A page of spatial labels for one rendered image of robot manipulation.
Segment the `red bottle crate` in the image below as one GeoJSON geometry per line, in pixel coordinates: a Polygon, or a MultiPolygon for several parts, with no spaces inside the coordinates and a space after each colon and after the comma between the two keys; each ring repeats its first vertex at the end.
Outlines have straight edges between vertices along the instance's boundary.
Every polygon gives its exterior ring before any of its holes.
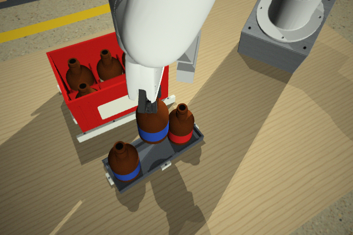
{"type": "Polygon", "coordinates": [[[118,45],[115,32],[46,54],[65,103],[83,132],[136,111],[138,96],[135,100],[130,100],[128,97],[125,67],[122,64],[123,50],[118,45]],[[97,63],[101,59],[100,51],[103,49],[108,49],[111,56],[119,60],[123,74],[100,82],[97,63]],[[96,84],[90,87],[98,91],[75,99],[79,91],[72,92],[66,81],[66,73],[69,69],[68,59],[70,58],[77,58],[81,65],[92,71],[96,84]]]}

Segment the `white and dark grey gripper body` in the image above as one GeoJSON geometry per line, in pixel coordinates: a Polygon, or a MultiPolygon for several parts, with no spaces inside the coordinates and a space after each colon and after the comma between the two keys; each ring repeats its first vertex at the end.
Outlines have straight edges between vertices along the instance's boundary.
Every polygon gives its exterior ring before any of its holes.
{"type": "Polygon", "coordinates": [[[125,53],[125,78],[129,99],[135,100],[139,94],[139,89],[143,89],[146,91],[148,100],[151,103],[155,102],[163,71],[164,67],[147,68],[139,65],[125,53]]]}

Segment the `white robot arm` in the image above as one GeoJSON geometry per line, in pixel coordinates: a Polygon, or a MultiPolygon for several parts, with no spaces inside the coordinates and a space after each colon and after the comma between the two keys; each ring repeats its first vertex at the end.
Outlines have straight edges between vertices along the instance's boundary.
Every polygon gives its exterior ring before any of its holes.
{"type": "MultiPolygon", "coordinates": [[[[193,83],[200,29],[215,0],[108,1],[117,42],[125,53],[148,68],[176,61],[176,81],[193,83]]],[[[256,10],[260,30],[289,43],[312,35],[323,16],[321,0],[261,0],[256,10]]]]}

